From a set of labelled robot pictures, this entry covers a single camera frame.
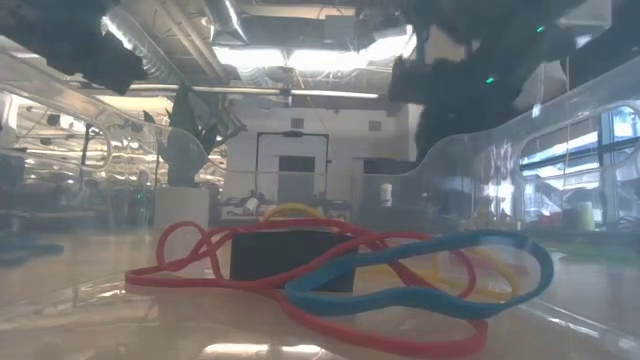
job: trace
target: blue rubber band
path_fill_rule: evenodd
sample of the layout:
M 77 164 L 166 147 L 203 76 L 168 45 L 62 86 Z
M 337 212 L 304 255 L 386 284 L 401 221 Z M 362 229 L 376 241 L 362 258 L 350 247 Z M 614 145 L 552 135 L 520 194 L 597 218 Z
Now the blue rubber band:
M 372 294 L 337 298 L 311 292 L 327 281 L 358 267 L 387 264 L 418 255 L 464 248 L 499 245 L 514 247 L 531 254 L 540 264 L 540 281 L 530 292 L 504 303 L 479 303 L 447 294 L 437 289 L 406 286 Z M 285 294 L 294 305 L 318 316 L 353 315 L 392 306 L 423 309 L 450 317 L 477 320 L 495 316 L 525 303 L 546 290 L 553 280 L 553 260 L 540 245 L 524 235 L 505 231 L 483 230 L 446 235 L 428 242 L 415 242 L 382 251 L 357 253 L 336 258 L 316 271 L 296 278 L 285 286 Z

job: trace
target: white cylinder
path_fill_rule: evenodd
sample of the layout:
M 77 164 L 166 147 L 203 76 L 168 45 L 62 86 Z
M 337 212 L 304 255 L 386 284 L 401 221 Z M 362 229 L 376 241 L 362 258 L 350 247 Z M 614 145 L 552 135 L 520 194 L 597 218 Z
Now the white cylinder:
M 393 193 L 393 185 L 391 184 L 382 184 L 380 185 L 380 202 L 382 206 L 391 206 L 392 204 L 392 196 Z
M 180 221 L 193 221 L 203 229 L 209 225 L 209 191 L 197 188 L 166 187 L 155 191 L 155 221 L 153 225 L 153 256 L 162 232 L 172 224 Z M 200 234 L 194 228 L 183 228 L 175 231 L 165 247 L 167 261 L 185 257 Z M 189 275 L 204 276 L 206 260 L 189 266 L 185 271 Z

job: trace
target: white wall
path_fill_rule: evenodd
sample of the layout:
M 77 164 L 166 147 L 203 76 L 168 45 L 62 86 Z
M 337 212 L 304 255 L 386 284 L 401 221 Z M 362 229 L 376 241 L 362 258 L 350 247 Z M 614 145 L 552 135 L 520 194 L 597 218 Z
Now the white wall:
M 255 188 L 256 138 L 258 132 L 291 130 L 291 118 L 304 118 L 304 132 L 329 134 L 329 172 L 327 197 L 334 200 L 351 198 L 351 175 L 354 167 L 362 166 L 362 158 L 392 158 L 408 160 L 413 145 L 409 135 L 409 111 L 397 117 L 387 117 L 384 111 L 324 109 L 271 109 L 268 111 L 237 107 L 235 114 L 247 124 L 249 131 L 227 143 L 227 177 L 224 197 L 244 197 Z M 382 132 L 369 132 L 369 120 L 382 122 Z M 286 154 L 307 155 L 305 142 L 282 138 Z

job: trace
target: rubber band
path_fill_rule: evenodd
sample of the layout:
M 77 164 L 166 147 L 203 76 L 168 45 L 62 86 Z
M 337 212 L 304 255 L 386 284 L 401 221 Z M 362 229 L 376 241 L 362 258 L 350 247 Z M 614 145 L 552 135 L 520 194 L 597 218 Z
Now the rubber band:
M 169 236 L 182 227 L 189 226 L 196 229 L 202 236 L 194 248 L 189 254 L 181 259 L 167 262 L 164 257 L 164 247 L 168 241 Z M 350 233 L 356 238 L 349 242 L 345 242 L 341 245 L 334 247 L 319 258 L 315 259 L 307 265 L 303 265 L 291 272 L 279 274 L 269 278 L 241 282 L 232 281 L 222 278 L 219 261 L 216 255 L 218 249 L 220 249 L 226 241 L 229 241 L 232 235 L 236 232 L 252 232 L 261 230 L 283 229 L 283 228 L 296 228 L 296 227 L 325 227 L 336 229 L 337 231 Z M 211 242 L 211 238 L 221 235 L 221 237 L 215 242 Z M 373 250 L 381 248 L 381 241 L 388 237 L 408 237 L 428 240 L 431 237 L 421 234 L 411 233 L 395 233 L 395 234 L 372 234 L 366 230 L 359 229 L 353 225 L 347 224 L 342 221 L 336 220 L 319 220 L 319 219 L 296 219 L 296 220 L 279 220 L 271 221 L 267 223 L 259 223 L 239 228 L 221 228 L 205 231 L 199 225 L 193 222 L 182 222 L 170 226 L 163 232 L 159 241 L 156 251 L 156 257 L 158 265 L 150 266 L 146 268 L 131 270 L 125 274 L 125 281 L 127 284 L 146 287 L 160 287 L 160 288 L 192 288 L 192 287 L 213 287 L 213 288 L 231 288 L 244 291 L 250 291 L 253 293 L 261 294 L 275 300 L 282 308 L 283 312 L 289 316 L 292 320 L 312 329 L 325 336 L 332 337 L 334 339 L 357 346 L 363 346 L 378 351 L 383 351 L 391 354 L 409 356 L 416 358 L 441 358 L 452 359 L 469 357 L 482 351 L 486 345 L 488 326 L 485 321 L 468 321 L 469 325 L 474 330 L 473 334 L 464 339 L 457 339 L 453 341 L 438 341 L 432 343 L 414 342 L 401 339 L 393 339 L 380 335 L 363 333 L 352 328 L 344 327 L 320 317 L 314 316 L 305 312 L 304 310 L 294 306 L 289 302 L 287 297 L 274 290 L 276 286 L 286 284 L 288 281 L 295 279 L 301 275 L 307 274 L 323 266 L 331 261 L 336 256 L 343 255 L 350 249 L 353 249 L 360 245 L 365 245 Z M 469 273 L 469 284 L 463 293 L 470 294 L 476 284 L 476 276 L 471 265 L 470 260 L 462 254 L 462 252 L 454 252 L 454 255 L 460 258 L 464 264 L 465 269 Z M 184 269 L 193 262 L 202 260 L 209 257 L 211 261 L 212 271 L 218 278 L 175 278 L 175 277 L 163 277 L 152 276 L 163 271 L 176 272 Z M 401 280 L 410 286 L 429 286 L 424 279 L 411 270 L 406 268 L 399 262 L 392 261 L 391 266 L 394 271 L 397 271 Z
M 504 303 L 478 303 L 433 288 L 415 286 L 386 289 L 349 298 L 310 292 L 334 277 L 357 267 L 379 265 L 417 255 L 483 245 L 510 246 L 531 254 L 540 265 L 538 285 L 530 292 L 515 296 Z M 287 283 L 285 293 L 294 305 L 320 316 L 352 315 L 391 306 L 403 306 L 428 310 L 458 319 L 475 320 L 487 319 L 537 297 L 551 285 L 553 273 L 553 260 L 549 253 L 526 236 L 504 231 L 484 230 L 446 235 L 429 242 L 399 245 L 372 253 L 345 255 Z
M 273 217 L 286 213 L 286 212 L 300 212 L 303 213 L 310 218 L 315 219 L 324 219 L 324 216 L 317 211 L 316 209 L 299 203 L 287 203 L 279 205 L 273 209 L 271 209 L 267 214 L 263 217 L 262 221 L 269 221 Z M 489 251 L 483 249 L 469 249 L 467 250 L 487 262 L 489 265 L 493 267 L 493 269 L 502 276 L 510 286 L 510 293 L 504 293 L 499 291 L 494 291 L 490 289 L 476 288 L 471 296 L 480 296 L 483 298 L 488 298 L 497 301 L 507 301 L 518 294 L 520 294 L 520 279 L 513 272 L 509 265 L 502 262 L 498 257 L 490 253 Z M 439 259 L 438 254 L 434 254 L 434 270 L 432 273 L 430 272 L 416 272 L 419 276 L 425 279 L 430 284 L 439 284 L 446 287 L 449 287 L 454 290 L 464 289 L 467 284 L 463 284 L 459 281 L 450 280 L 446 277 L 443 277 L 440 273 Z M 372 267 L 370 270 L 379 270 L 380 267 Z
M 311 206 L 308 205 L 304 205 L 304 204 L 298 204 L 298 203 L 289 203 L 289 204 L 283 204 L 283 205 L 279 205 L 271 210 L 269 210 L 264 217 L 262 218 L 262 221 L 269 221 L 271 219 L 273 219 L 274 217 L 283 214 L 283 213 L 288 213 L 288 212 L 299 212 L 299 213 L 303 213 L 311 218 L 314 219 L 323 219 L 324 216 L 316 209 L 312 208 Z

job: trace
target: ceiling duct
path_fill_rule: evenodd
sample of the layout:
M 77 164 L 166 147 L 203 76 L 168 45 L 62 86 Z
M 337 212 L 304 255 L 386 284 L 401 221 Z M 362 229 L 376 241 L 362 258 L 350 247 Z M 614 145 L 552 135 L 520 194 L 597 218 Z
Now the ceiling duct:
M 246 86 L 251 87 L 278 87 L 274 81 L 267 77 L 264 68 L 238 68 L 238 75 Z
M 235 0 L 205 0 L 204 4 L 207 15 L 213 21 L 215 34 L 228 36 L 241 45 L 249 44 L 242 27 L 240 27 L 242 12 Z
M 328 36 L 331 25 L 325 20 L 278 16 L 244 16 L 240 20 L 243 32 L 251 46 L 269 48 L 304 48 L 351 50 L 353 39 L 343 35 L 339 40 Z M 216 32 L 212 40 L 216 46 L 245 45 L 229 34 Z
M 126 48 L 142 58 L 149 79 L 168 84 L 182 82 L 182 74 L 126 11 L 114 8 L 102 20 Z

